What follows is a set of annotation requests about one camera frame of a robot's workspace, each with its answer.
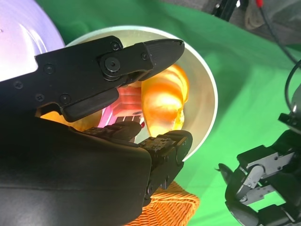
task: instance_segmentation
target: green backdrop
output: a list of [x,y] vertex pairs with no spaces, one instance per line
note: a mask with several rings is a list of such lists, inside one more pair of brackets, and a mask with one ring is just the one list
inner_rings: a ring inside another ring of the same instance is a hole
[[[144,25],[182,38],[206,60],[216,80],[219,108],[213,130],[186,161],[176,181],[201,199],[190,226],[236,226],[224,204],[226,185],[214,169],[222,162],[235,169],[237,154],[271,145],[286,129],[277,122],[288,110],[284,84],[292,63],[269,41],[211,15],[155,0],[37,0],[65,43],[100,28]],[[296,74],[291,91],[300,82]],[[255,209],[281,203],[277,194]]]

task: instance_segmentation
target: wicker basket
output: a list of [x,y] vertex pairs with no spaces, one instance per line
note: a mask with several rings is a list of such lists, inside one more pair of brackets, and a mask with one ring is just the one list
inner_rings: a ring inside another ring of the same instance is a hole
[[199,203],[198,197],[172,182],[167,190],[158,189],[142,214],[127,226],[185,226]]

